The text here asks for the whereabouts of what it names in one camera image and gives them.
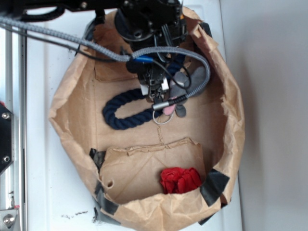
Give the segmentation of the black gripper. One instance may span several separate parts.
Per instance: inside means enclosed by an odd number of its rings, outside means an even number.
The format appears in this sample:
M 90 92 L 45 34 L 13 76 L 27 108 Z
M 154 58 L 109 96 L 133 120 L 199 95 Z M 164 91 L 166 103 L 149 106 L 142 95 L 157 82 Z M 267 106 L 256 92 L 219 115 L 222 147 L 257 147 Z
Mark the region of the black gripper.
M 172 60 L 170 46 L 146 47 L 133 52 L 126 52 L 130 56 L 127 70 L 138 75 L 142 95 L 148 95 L 150 90 L 168 91 L 167 65 Z

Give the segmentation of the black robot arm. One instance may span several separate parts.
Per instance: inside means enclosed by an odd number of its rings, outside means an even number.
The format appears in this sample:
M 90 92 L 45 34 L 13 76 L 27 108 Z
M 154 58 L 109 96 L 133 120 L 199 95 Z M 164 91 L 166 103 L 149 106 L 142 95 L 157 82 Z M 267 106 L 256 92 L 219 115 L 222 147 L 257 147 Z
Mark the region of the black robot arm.
M 105 24 L 105 12 L 115 9 L 116 33 L 131 53 L 116 53 L 94 43 L 93 30 Z M 35 22 L 56 19 L 65 11 L 94 11 L 96 16 L 82 38 L 34 26 Z M 125 63 L 138 76 L 144 96 L 160 98 L 168 92 L 167 63 L 178 53 L 187 36 L 182 4 L 178 0 L 3 0 L 1 26 L 12 26 L 83 45 L 100 53 L 101 62 Z

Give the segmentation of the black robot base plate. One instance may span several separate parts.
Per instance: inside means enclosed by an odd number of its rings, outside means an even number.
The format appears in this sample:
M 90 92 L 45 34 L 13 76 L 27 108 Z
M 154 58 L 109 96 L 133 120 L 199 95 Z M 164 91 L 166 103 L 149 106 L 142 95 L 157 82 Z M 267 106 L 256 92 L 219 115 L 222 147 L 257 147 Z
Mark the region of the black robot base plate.
M 0 102 L 0 174 L 13 162 L 13 114 Z

